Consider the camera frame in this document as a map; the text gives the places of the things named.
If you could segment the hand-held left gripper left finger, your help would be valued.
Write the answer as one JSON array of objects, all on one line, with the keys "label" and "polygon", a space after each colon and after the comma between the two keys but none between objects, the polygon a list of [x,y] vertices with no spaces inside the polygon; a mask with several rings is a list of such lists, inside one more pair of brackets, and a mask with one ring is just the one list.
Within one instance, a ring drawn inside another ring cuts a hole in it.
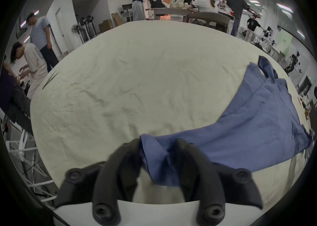
[{"label": "hand-held left gripper left finger", "polygon": [[106,161],[72,168],[57,193],[55,210],[66,205],[92,203],[92,216],[100,225],[121,222],[118,200],[132,202],[142,166],[141,140],[134,139],[115,150]]}]

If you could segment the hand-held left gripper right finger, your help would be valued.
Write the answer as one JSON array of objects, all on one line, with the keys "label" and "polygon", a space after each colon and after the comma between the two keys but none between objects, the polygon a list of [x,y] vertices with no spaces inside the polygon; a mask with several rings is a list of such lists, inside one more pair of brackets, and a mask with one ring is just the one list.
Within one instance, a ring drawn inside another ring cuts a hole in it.
[{"label": "hand-held left gripper right finger", "polygon": [[185,202],[199,201],[198,225],[218,225],[225,218],[225,204],[263,209],[252,173],[211,162],[193,143],[175,140],[175,168]]}]

